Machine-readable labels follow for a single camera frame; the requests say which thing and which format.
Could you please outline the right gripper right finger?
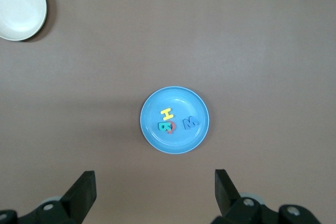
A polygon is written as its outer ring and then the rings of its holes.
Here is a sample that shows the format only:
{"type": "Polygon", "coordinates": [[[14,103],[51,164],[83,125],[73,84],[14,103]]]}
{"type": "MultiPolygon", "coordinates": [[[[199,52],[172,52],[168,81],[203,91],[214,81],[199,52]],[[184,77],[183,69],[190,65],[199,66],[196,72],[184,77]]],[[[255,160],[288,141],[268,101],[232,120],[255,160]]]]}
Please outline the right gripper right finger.
{"type": "Polygon", "coordinates": [[[221,215],[212,223],[278,223],[278,213],[251,197],[242,197],[224,169],[215,171],[215,198],[221,215]]]}

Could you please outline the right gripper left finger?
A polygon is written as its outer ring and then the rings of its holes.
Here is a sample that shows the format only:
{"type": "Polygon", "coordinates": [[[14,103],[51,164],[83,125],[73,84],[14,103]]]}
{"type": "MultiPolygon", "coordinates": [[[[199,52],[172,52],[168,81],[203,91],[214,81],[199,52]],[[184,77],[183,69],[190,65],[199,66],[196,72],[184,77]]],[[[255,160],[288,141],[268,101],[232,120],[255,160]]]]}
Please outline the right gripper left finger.
{"type": "Polygon", "coordinates": [[[20,223],[83,223],[97,198],[94,171],[84,172],[60,200],[41,204],[20,217],[20,223]]]}

